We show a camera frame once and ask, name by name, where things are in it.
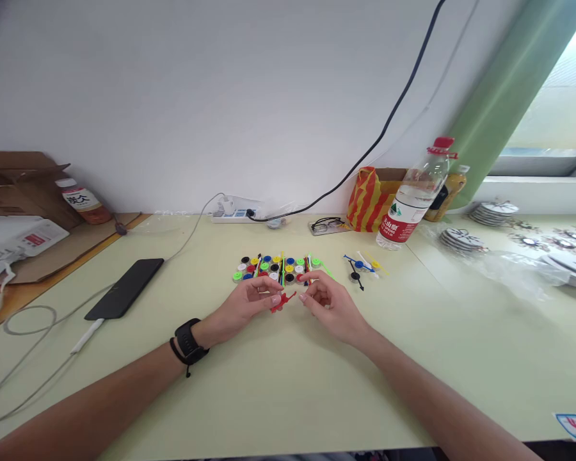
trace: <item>stack of paper plates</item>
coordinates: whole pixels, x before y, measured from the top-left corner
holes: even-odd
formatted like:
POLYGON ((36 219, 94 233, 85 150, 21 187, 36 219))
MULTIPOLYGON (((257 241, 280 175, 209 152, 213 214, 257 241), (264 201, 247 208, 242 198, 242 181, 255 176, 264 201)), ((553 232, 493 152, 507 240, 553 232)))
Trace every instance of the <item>stack of paper plates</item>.
POLYGON ((470 214, 477 223, 489 226, 501 226, 508 218, 518 211, 518 207, 509 202, 496 204, 483 202, 470 214))
POLYGON ((446 229, 440 234, 440 241, 445 246, 461 252, 472 252, 484 246, 482 240, 469 235, 465 229, 446 229))
POLYGON ((570 272, 568 285, 576 287, 576 259, 562 254, 542 255, 540 259, 557 269, 570 272))

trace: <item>black phone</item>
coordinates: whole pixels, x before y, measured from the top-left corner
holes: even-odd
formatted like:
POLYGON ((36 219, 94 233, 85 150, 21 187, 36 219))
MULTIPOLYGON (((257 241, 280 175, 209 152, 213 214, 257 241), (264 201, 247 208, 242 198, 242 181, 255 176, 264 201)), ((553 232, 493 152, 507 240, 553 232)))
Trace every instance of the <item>black phone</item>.
POLYGON ((85 320, 114 319, 122 317, 143 291, 164 259, 139 259, 122 275, 115 285, 92 307, 85 320))

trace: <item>bottle cap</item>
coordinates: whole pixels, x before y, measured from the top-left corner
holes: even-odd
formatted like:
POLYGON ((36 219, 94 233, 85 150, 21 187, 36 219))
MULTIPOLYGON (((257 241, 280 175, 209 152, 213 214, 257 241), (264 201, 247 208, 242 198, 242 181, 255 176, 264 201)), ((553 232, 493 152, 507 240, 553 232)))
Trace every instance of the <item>bottle cap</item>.
POLYGON ((58 185, 58 187, 69 187, 69 186, 76 186, 77 181, 75 181, 73 178, 58 179, 56 181, 56 184, 58 185))
POLYGON ((441 149, 450 149, 450 146, 453 144, 454 144, 454 138, 441 136, 435 140, 433 147, 439 147, 441 149))

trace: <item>eyeglasses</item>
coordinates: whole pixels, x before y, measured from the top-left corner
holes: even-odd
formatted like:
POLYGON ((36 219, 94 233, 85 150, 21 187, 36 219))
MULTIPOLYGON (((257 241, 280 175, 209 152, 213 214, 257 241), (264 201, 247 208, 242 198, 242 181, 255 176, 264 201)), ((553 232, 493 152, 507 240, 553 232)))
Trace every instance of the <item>eyeglasses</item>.
POLYGON ((312 224, 312 232, 314 234, 324 233, 328 230, 328 228, 335 228, 345 224, 341 218, 337 218, 333 216, 331 218, 321 218, 318 219, 315 223, 312 224))

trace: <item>juice bottle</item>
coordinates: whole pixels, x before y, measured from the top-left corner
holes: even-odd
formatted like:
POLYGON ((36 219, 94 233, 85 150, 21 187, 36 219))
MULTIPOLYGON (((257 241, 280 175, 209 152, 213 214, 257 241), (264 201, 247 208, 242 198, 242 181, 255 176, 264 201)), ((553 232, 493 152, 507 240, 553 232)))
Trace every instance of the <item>juice bottle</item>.
POLYGON ((387 250, 399 250, 429 209, 444 181, 450 164, 448 149, 454 138, 437 138, 426 157, 408 170, 401 187, 382 219, 376 242, 387 250))
POLYGON ((62 197, 89 224, 103 224, 111 221, 111 213, 101 204, 94 194, 77 185, 73 178, 58 179, 56 184, 62 191, 62 197))
POLYGON ((467 176, 465 174, 468 171, 469 166, 459 165, 458 172, 448 175, 442 190, 435 197, 429 211, 424 214, 424 218, 427 221, 438 222, 442 220, 454 198, 467 184, 467 176))

